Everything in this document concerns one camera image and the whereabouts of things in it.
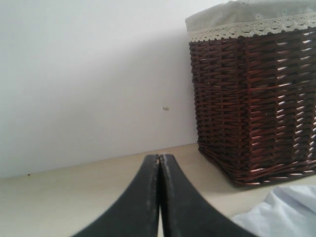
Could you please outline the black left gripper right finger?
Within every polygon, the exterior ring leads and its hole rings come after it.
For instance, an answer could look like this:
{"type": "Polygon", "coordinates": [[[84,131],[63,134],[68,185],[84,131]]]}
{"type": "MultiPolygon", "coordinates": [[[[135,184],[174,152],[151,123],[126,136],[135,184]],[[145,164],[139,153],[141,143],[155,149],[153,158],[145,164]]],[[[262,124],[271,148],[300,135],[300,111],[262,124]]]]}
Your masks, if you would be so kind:
{"type": "Polygon", "coordinates": [[[162,228],[165,237],[253,237],[220,213],[191,184],[175,157],[159,157],[162,228]]]}

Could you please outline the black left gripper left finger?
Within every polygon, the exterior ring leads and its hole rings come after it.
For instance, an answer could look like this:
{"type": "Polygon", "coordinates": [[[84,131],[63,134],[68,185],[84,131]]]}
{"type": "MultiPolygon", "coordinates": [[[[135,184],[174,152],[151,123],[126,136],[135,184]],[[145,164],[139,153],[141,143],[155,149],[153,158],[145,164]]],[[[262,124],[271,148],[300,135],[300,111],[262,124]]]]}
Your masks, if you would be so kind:
{"type": "Polygon", "coordinates": [[[145,156],[122,195],[76,237],[156,237],[158,235],[159,157],[145,156]]]}

